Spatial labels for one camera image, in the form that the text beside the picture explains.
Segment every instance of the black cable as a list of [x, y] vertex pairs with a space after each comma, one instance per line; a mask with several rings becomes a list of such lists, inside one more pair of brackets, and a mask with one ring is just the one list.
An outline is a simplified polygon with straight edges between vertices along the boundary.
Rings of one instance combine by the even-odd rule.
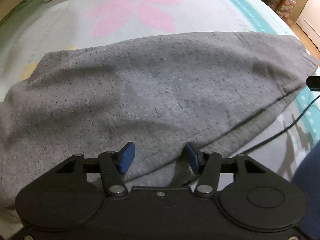
[[[277, 134], [275, 134], [274, 136], [256, 144], [255, 146], [252, 146], [251, 148], [244, 150], [243, 152], [241, 152], [241, 154], [249, 154], [250, 152], [260, 148], [261, 146], [264, 146], [265, 144], [271, 142], [272, 140], [276, 139], [277, 137], [279, 137], [280, 135], [284, 134], [287, 130], [289, 130], [290, 128], [292, 128], [300, 119], [301, 117], [305, 114], [305, 112], [310, 108], [310, 106], [312, 106], [312, 104], [317, 101], [320, 98], [320, 96], [317, 96], [304, 110], [303, 112], [299, 115], [299, 117], [293, 121], [292, 124], [290, 124], [288, 127], [284, 128], [282, 131], [278, 132]], [[200, 175], [196, 175], [195, 177], [192, 177], [191, 179], [189, 179], [187, 182], [183, 183], [182, 186], [188, 186], [190, 183], [196, 181], [197, 179], [199, 179]]]
[[301, 117], [305, 114], [305, 112], [310, 108], [310, 106], [312, 106], [312, 104], [318, 99], [320, 98], [320, 96], [317, 96], [304, 110], [303, 112], [299, 115], [299, 117], [293, 121], [292, 124], [290, 124], [288, 127], [284, 128], [281, 132], [278, 132], [277, 134], [275, 134], [274, 136], [256, 144], [255, 146], [252, 146], [251, 148], [241, 152], [241, 154], [249, 154], [250, 152], [260, 148], [261, 146], [264, 146], [265, 144], [271, 142], [272, 140], [276, 139], [277, 137], [279, 137], [280, 135], [284, 134], [287, 130], [289, 130], [290, 128], [292, 128], [300, 119]]

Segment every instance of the pink pattern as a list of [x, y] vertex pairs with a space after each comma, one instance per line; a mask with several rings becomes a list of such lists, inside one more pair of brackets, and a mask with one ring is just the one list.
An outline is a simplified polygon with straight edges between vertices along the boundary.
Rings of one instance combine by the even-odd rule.
[[90, 17], [99, 17], [100, 21], [93, 30], [94, 37], [115, 33], [122, 28], [131, 15], [154, 29], [172, 32], [175, 30], [173, 17], [156, 5], [177, 5], [178, 0], [108, 0], [93, 9]]

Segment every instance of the gray fabric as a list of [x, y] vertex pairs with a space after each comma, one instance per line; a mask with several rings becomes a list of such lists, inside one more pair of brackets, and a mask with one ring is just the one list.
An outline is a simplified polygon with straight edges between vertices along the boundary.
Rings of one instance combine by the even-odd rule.
[[76, 153], [136, 144], [128, 186], [179, 184], [188, 141], [230, 155], [293, 100], [317, 61], [292, 36], [183, 33], [47, 53], [0, 103], [0, 205]]

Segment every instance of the bedsheet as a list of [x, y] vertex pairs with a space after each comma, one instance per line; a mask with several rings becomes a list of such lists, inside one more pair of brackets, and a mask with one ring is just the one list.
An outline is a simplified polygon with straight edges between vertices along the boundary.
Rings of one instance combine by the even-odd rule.
[[[203, 31], [294, 36], [260, 0], [53, 0], [46, 4], [29, 0], [0, 27], [0, 101], [13, 84], [30, 76], [49, 51]], [[244, 148], [288, 126], [317, 94], [304, 88], [274, 123]], [[295, 127], [255, 151], [252, 157], [290, 179], [320, 138], [319, 104], [316, 102]], [[222, 177], [220, 182], [223, 187], [228, 178]], [[8, 237], [19, 226], [0, 223], [0, 234]]]

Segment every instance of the cloth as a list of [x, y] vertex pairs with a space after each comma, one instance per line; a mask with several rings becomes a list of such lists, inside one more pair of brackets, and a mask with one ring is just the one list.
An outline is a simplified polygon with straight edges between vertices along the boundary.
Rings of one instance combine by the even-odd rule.
[[212, 31], [294, 36], [261, 0], [29, 0], [0, 28], [0, 102], [48, 52]]
[[307, 197], [307, 210], [299, 228], [311, 239], [320, 238], [320, 142], [311, 150], [292, 178]]
[[292, 36], [183, 33], [47, 53], [0, 104], [0, 205], [68, 158], [136, 144], [135, 185], [188, 180], [188, 141], [228, 156], [294, 99], [317, 60]]

